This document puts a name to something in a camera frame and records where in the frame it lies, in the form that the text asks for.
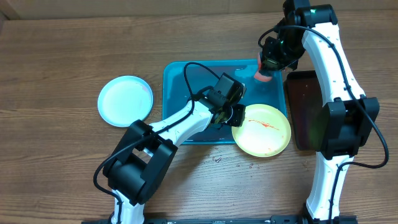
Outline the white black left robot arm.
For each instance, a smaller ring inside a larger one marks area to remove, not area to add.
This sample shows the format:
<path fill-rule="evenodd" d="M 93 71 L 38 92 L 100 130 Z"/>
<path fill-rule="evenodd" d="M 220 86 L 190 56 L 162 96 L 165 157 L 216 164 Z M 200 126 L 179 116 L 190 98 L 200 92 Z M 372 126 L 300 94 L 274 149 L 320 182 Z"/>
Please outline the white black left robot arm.
<path fill-rule="evenodd" d="M 159 188 L 179 145 L 212 124 L 242 125 L 245 107 L 239 101 L 243 95 L 242 87 L 222 90 L 208 86 L 165 120 L 133 122 L 97 169 L 108 180 L 110 189 L 104 192 L 115 199 L 109 222 L 143 223 L 144 204 Z"/>

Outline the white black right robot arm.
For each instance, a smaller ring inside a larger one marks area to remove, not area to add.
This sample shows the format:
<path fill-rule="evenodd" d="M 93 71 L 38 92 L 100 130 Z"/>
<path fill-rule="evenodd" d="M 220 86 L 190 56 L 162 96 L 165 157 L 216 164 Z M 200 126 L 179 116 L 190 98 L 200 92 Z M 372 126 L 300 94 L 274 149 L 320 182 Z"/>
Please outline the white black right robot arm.
<path fill-rule="evenodd" d="M 309 54 L 322 96 L 322 108 L 310 130 L 309 145 L 316 152 L 312 189 L 299 223 L 356 223 L 342 217 L 339 201 L 344 179 L 359 148 L 364 146 L 379 112 L 376 98 L 366 96 L 356 81 L 340 40 L 333 7 L 308 1 L 286 1 L 284 18 L 274 26 L 276 37 L 263 33 L 255 77 L 268 81 L 273 72 L 295 70 Z"/>

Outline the yellow plate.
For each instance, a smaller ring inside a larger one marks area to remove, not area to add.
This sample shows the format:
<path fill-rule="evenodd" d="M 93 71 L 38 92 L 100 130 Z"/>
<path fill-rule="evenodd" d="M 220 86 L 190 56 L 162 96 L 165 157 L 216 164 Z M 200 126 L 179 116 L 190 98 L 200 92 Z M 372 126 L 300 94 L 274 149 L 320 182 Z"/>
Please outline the yellow plate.
<path fill-rule="evenodd" d="M 292 134 L 287 117 L 264 104 L 247 106 L 242 125 L 231 130 L 239 148 L 256 157 L 272 157 L 282 152 Z"/>

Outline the light blue plate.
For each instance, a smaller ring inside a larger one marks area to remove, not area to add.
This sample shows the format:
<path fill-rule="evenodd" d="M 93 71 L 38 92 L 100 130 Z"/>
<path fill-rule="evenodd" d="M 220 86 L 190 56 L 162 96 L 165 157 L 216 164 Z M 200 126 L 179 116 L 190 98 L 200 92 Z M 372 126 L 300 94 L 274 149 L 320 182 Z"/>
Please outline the light blue plate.
<path fill-rule="evenodd" d="M 146 119 L 154 105 L 149 84 L 136 76 L 125 75 L 109 81 L 99 93 L 97 108 L 108 124 L 125 128 Z"/>

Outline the red sponge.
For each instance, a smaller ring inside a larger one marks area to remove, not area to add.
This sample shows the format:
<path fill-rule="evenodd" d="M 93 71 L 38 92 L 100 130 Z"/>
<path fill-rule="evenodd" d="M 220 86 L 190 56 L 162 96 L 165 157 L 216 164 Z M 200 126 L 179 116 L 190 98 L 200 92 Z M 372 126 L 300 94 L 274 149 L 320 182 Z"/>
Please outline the red sponge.
<path fill-rule="evenodd" d="M 257 71 L 254 74 L 254 78 L 260 82 L 270 82 L 272 80 L 272 75 L 267 71 L 261 69 L 261 53 L 257 55 Z"/>

